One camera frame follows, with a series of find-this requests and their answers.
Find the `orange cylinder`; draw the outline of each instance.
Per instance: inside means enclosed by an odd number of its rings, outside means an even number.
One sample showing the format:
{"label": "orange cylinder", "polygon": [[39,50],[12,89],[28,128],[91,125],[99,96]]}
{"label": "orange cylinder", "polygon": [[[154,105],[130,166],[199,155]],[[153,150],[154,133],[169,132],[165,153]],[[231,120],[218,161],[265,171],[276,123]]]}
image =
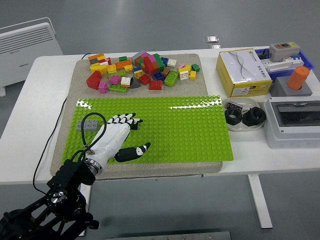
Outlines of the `orange cylinder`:
{"label": "orange cylinder", "polygon": [[297,66],[286,84],[293,90],[299,90],[307,79],[309,73],[310,70],[307,67]]}

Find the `white heater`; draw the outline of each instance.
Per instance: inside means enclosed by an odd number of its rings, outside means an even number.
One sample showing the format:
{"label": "white heater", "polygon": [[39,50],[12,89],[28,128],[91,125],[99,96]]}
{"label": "white heater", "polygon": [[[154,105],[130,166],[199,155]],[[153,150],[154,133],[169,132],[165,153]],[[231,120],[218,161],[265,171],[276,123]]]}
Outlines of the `white heater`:
{"label": "white heater", "polygon": [[[35,21],[41,23],[7,31]],[[49,18],[0,28],[0,97],[6,95],[6,86],[26,80],[36,58],[54,55],[63,53]]]}

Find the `white table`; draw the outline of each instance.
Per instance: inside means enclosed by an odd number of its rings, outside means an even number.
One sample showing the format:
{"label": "white table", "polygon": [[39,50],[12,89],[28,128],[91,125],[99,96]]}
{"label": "white table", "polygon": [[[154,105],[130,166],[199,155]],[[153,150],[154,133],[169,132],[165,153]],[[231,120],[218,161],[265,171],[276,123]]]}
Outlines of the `white table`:
{"label": "white table", "polygon": [[[228,49],[230,48],[158,51],[157,53],[160,55],[198,54],[208,94],[220,95],[222,99],[225,99],[227,96],[216,71],[216,63],[219,52]],[[107,56],[111,58],[124,55],[131,57],[134,54],[133,52],[110,53]],[[34,61],[0,139],[2,149],[0,184],[32,182],[41,153],[54,129],[63,101],[69,92],[75,64],[82,56],[43,56]],[[313,95],[320,96],[320,83],[312,71],[306,82],[312,89]],[[268,97],[270,96],[263,95],[252,97],[252,99],[258,103],[263,103]],[[60,125],[52,136],[38,169],[37,183],[46,183],[52,177],[49,169],[59,128]],[[234,161],[223,162],[219,173],[205,174],[205,176],[249,175],[255,201],[256,197],[258,198],[257,203],[263,197],[258,174],[320,170],[319,148],[271,149],[268,147],[263,128],[247,132],[229,131],[229,135]]]}

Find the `gray floor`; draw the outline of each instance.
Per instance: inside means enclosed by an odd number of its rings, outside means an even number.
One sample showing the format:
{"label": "gray floor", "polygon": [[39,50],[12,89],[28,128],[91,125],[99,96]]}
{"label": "gray floor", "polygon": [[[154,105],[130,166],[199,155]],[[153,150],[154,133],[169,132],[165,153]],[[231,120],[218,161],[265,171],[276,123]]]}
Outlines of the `gray floor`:
{"label": "gray floor", "polygon": [[[11,0],[0,1],[0,28],[49,17],[65,55],[205,49],[206,35],[218,35],[226,48],[295,41],[320,78],[319,12],[314,0]],[[0,135],[22,87],[8,86],[0,98]],[[230,231],[233,240],[319,239],[320,173],[260,180],[273,229],[259,228],[246,176],[183,177],[97,183],[91,211],[102,228],[88,237],[214,230]],[[30,185],[0,186],[0,212],[26,206],[39,197],[35,192]],[[100,194],[105,202],[97,202]]]}

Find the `cardboard box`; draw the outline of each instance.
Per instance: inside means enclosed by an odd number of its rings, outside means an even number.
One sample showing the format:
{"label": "cardboard box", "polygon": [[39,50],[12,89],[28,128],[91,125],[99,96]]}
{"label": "cardboard box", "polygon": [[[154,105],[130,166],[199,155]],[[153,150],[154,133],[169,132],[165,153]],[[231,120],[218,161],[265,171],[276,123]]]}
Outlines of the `cardboard box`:
{"label": "cardboard box", "polygon": [[253,48],[220,52],[216,70],[228,98],[265,95],[272,84]]}

